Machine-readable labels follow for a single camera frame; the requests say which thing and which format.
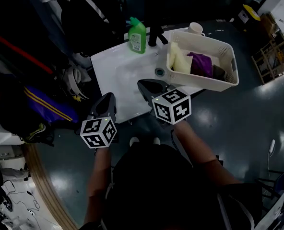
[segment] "gray floor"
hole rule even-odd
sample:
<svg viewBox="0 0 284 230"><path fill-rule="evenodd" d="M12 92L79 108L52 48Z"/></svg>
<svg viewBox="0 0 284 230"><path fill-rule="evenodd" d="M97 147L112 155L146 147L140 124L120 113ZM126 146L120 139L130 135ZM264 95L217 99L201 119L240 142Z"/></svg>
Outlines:
<svg viewBox="0 0 284 230"><path fill-rule="evenodd" d="M272 139L276 146L269 168L284 170L284 75L260 86L244 35L229 23L202 25L207 36L233 47L240 83L224 92L204 91L194 97L189 123L241 181L253 182L257 177L268 176L267 156ZM127 151L132 136L149 140L159 137L162 143L172 145L171 128L163 130L149 115L134 119L132 126L123 123L117 129L119 143L111 146L113 165ZM87 207L86 185L94 162L93 151L72 130L56 130L54 144L54 148L39 144L41 159L65 207L81 226Z"/></svg>

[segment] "sink basin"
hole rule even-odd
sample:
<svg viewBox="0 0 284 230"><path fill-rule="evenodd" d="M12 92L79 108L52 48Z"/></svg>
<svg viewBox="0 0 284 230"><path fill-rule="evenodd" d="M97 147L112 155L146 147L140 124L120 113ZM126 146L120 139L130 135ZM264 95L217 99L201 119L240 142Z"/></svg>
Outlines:
<svg viewBox="0 0 284 230"><path fill-rule="evenodd" d="M166 39L169 39L170 32L164 33ZM157 39L155 47L146 44L144 54L132 52L126 42L91 56L101 94L112 92L116 97L116 123L125 122L151 110L138 90L137 82L140 79L160 79L168 82L166 74L162 77L155 74L156 68L166 69L167 49L168 45L163 45ZM188 94L201 90L189 86L182 88Z"/></svg>

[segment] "white shoe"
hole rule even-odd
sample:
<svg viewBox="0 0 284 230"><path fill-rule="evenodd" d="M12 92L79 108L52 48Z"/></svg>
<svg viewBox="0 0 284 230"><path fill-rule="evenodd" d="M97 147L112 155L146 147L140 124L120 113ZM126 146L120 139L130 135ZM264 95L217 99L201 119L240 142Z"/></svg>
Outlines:
<svg viewBox="0 0 284 230"><path fill-rule="evenodd" d="M133 143L135 143L135 142L140 142L140 141L136 137L131 137L131 139L129 141L129 146L131 147L133 145Z"/></svg>
<svg viewBox="0 0 284 230"><path fill-rule="evenodd" d="M160 145L160 139L158 137L154 138L153 144Z"/></svg>

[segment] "bottle label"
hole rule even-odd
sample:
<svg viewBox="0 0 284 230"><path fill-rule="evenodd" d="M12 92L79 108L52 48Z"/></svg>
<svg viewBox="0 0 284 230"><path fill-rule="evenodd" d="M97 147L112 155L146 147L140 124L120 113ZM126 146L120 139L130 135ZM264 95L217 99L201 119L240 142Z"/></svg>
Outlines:
<svg viewBox="0 0 284 230"><path fill-rule="evenodd" d="M140 34L138 33L131 34L130 43L134 50L141 51L141 35Z"/></svg>

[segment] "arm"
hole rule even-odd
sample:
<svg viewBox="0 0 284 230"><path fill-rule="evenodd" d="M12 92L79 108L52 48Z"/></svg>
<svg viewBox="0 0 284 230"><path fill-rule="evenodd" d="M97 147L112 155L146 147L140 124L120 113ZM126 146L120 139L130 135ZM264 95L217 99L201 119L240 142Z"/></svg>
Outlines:
<svg viewBox="0 0 284 230"><path fill-rule="evenodd" d="M198 165L210 181L216 186L240 183L220 164L210 147L194 133L185 120L174 127L191 163Z"/></svg>
<svg viewBox="0 0 284 230"><path fill-rule="evenodd" d="M84 223L99 222L104 212L106 189L111 179L111 154L109 148L99 148L88 185L89 205Z"/></svg>

